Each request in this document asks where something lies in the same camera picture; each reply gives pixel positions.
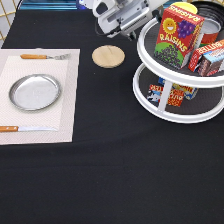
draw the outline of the cardboard box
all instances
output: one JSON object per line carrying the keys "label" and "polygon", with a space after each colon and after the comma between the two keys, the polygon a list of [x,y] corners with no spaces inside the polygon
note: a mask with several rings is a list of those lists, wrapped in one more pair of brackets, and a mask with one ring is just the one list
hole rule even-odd
{"label": "cardboard box", "polygon": [[[156,85],[150,85],[149,91],[147,95],[147,100],[152,102],[160,102],[161,95],[162,95],[163,87],[156,86]],[[171,106],[178,106],[180,107],[181,103],[184,99],[184,92],[181,90],[172,89],[170,91],[170,96],[168,99],[167,104]]]}
{"label": "cardboard box", "polygon": [[[165,79],[159,77],[158,83],[164,85],[165,84]],[[173,83],[173,89],[183,91],[184,92],[184,98],[186,98],[187,100],[192,100],[196,96],[196,94],[199,90],[199,88],[182,86],[182,85],[179,85],[179,84],[176,84],[176,83]]]}
{"label": "cardboard box", "polygon": [[224,70],[224,48],[204,54],[198,70],[201,76],[211,76],[222,70]]}
{"label": "cardboard box", "polygon": [[167,104],[169,104],[171,106],[180,107],[181,103],[183,102],[183,99],[184,99],[183,91],[177,90],[177,89],[172,89],[170,91],[170,97],[168,99]]}
{"label": "cardboard box", "polygon": [[177,69],[184,67],[189,62],[203,22],[203,17],[177,6],[165,9],[155,57]]}
{"label": "cardboard box", "polygon": [[224,49],[224,40],[217,41],[204,47],[200,47],[193,52],[188,68],[192,72],[198,72],[204,54],[211,53],[218,49]]}

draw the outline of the silver plate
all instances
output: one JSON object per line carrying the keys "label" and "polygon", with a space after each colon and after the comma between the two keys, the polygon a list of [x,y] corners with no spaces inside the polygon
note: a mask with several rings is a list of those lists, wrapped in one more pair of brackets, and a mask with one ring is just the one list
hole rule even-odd
{"label": "silver plate", "polygon": [[19,109],[39,110],[54,103],[60,92],[60,84],[55,78],[34,74],[14,83],[9,91],[9,98]]}

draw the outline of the black tablecloth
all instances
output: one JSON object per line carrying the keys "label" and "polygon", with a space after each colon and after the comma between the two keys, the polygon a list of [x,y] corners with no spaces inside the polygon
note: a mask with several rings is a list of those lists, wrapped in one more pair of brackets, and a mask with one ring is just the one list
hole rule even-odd
{"label": "black tablecloth", "polygon": [[[150,114],[132,91],[136,41],[97,37],[94,22],[89,10],[16,14],[4,49],[81,55],[72,143],[0,146],[0,223],[223,224],[224,112],[192,125]],[[108,44],[126,55],[114,69],[91,57]]]}

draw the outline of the wooden coaster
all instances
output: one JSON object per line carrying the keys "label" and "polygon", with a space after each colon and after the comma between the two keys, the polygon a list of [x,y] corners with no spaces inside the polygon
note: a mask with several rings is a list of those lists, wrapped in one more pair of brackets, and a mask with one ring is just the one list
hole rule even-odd
{"label": "wooden coaster", "polygon": [[92,54],[93,61],[103,68],[114,68],[123,63],[125,54],[115,46],[102,46],[97,48]]}

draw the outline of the wooden handle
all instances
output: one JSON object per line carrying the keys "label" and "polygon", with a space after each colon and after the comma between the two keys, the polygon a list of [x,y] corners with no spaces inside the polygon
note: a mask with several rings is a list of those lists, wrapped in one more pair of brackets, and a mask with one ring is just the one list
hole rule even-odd
{"label": "wooden handle", "polygon": [[35,55],[35,54],[22,54],[22,59],[47,59],[47,55]]}
{"label": "wooden handle", "polygon": [[18,129],[18,126],[0,126],[0,132],[16,132]]}

